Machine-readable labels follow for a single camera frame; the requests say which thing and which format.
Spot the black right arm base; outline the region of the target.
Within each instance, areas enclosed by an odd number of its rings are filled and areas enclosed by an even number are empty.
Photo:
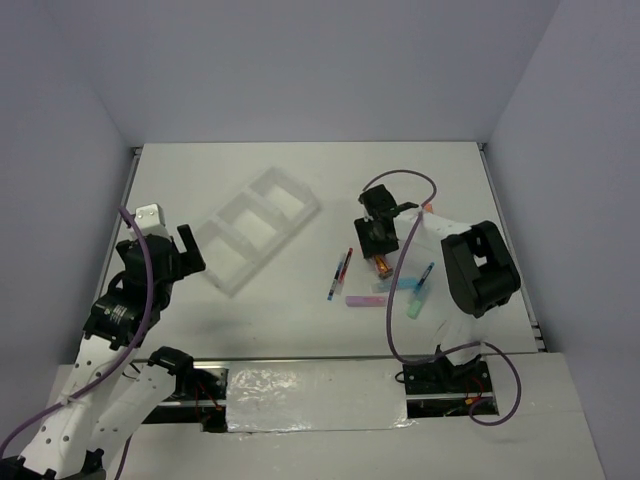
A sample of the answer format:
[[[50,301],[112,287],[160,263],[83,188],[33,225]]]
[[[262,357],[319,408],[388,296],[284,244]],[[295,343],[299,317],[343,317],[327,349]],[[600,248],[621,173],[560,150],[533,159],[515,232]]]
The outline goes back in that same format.
[[[395,380],[413,396],[459,394],[471,398],[493,391],[488,365],[480,356],[463,365],[453,365],[448,358],[419,366],[404,365]]]

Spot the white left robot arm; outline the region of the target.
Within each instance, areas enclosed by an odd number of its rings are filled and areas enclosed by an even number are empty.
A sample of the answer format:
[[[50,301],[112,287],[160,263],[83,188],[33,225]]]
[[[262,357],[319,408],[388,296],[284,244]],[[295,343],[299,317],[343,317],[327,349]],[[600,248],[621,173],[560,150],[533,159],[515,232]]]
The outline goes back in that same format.
[[[103,479],[114,460],[125,459],[135,431],[170,396],[197,390],[193,358],[174,348],[151,354],[138,376],[112,396],[147,332],[170,303],[173,285],[200,273],[205,262],[191,228],[180,225],[185,246],[172,237],[133,227],[117,244],[123,271],[92,305],[80,350],[56,402],[25,427],[40,427],[16,456],[2,456],[4,479]]]

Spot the green lead case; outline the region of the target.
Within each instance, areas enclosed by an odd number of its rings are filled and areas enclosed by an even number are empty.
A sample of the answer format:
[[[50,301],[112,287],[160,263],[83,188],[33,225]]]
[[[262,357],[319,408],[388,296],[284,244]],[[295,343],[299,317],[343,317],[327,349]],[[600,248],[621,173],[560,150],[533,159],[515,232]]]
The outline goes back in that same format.
[[[416,319],[423,307],[427,296],[427,290],[425,288],[421,289],[419,292],[415,293],[411,301],[409,303],[408,309],[406,311],[406,315],[411,319]]]

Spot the purple lead case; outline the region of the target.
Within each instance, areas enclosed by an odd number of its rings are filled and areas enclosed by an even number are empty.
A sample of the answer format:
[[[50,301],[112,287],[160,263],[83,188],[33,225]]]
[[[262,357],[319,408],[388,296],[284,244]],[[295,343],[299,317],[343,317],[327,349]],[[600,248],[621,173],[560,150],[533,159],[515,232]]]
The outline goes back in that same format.
[[[387,305],[385,296],[346,296],[345,304],[350,308],[382,308]]]

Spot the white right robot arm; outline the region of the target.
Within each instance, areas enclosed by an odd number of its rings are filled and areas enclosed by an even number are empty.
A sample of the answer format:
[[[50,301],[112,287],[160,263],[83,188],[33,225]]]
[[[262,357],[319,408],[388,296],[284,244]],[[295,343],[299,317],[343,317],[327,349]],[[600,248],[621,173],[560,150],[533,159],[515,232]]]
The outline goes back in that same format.
[[[447,302],[447,330],[428,359],[445,358],[434,369],[436,383],[446,391],[457,391],[470,377],[467,364],[481,354],[494,311],[521,289],[520,274],[499,227],[489,220],[454,221],[428,211],[424,204],[399,203],[382,184],[365,186],[358,202],[365,214],[354,227],[363,256],[398,254],[385,322],[391,353],[403,363],[420,363],[402,356],[393,339],[395,292],[410,249],[429,251],[444,269],[440,283]]]

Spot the blue pen refill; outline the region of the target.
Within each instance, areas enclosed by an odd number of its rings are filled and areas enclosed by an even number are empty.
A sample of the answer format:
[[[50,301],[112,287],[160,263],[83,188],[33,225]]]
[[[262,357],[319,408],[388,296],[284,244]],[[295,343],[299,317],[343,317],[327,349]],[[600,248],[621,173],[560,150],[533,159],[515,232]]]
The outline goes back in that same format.
[[[419,278],[418,282],[416,283],[413,293],[415,295],[418,295],[419,292],[421,291],[421,289],[423,288],[427,278],[429,277],[429,275],[431,274],[433,268],[435,266],[434,262],[430,262],[429,265],[426,267],[426,269],[424,270],[424,272],[422,273],[421,277]]]
[[[335,294],[335,291],[336,291],[336,289],[337,289],[337,286],[338,286],[338,284],[339,284],[339,283],[338,283],[338,275],[339,275],[339,270],[340,270],[340,268],[341,268],[341,267],[340,267],[340,264],[342,263],[342,260],[343,260],[343,258],[344,258],[344,256],[345,256],[345,254],[346,254],[346,253],[342,253],[342,254],[341,254],[341,256],[340,256],[340,258],[339,258],[339,261],[338,261],[338,264],[337,264],[337,266],[336,266],[336,269],[335,269],[335,272],[334,272],[334,275],[333,275],[333,278],[332,278],[332,282],[331,282],[331,285],[330,285],[330,288],[329,288],[329,292],[328,292],[328,294],[327,294],[327,300],[328,300],[328,301],[332,301],[333,296],[334,296],[334,294]]]

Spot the blue lead case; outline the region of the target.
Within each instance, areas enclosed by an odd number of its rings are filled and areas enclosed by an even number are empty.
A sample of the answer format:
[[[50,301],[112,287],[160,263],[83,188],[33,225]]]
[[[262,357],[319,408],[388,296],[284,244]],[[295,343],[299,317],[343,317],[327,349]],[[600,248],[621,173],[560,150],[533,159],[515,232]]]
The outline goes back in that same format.
[[[416,283],[418,282],[418,278],[415,277],[400,277],[396,283],[397,290],[413,290]],[[371,292],[374,294],[387,293],[391,290],[392,279],[388,278],[377,283],[374,283],[371,286]]]

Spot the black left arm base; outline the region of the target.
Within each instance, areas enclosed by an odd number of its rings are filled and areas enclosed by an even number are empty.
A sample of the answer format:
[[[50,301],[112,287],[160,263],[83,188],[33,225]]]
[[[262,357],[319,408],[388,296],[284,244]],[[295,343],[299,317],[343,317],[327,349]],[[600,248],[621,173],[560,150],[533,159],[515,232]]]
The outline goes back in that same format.
[[[174,380],[170,395],[154,408],[144,424],[190,424],[205,433],[227,431],[227,368],[198,368],[190,355],[171,347],[156,350],[145,366],[164,367]]]

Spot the red pen refill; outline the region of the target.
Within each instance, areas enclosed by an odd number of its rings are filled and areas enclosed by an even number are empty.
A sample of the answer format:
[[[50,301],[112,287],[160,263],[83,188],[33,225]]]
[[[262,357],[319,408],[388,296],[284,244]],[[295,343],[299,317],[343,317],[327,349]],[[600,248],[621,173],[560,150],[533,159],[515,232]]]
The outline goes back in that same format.
[[[344,282],[344,278],[346,276],[346,271],[349,265],[349,262],[351,260],[353,254],[353,248],[349,248],[342,260],[342,263],[340,264],[340,270],[339,270],[339,275],[338,275],[338,283],[341,284]]]

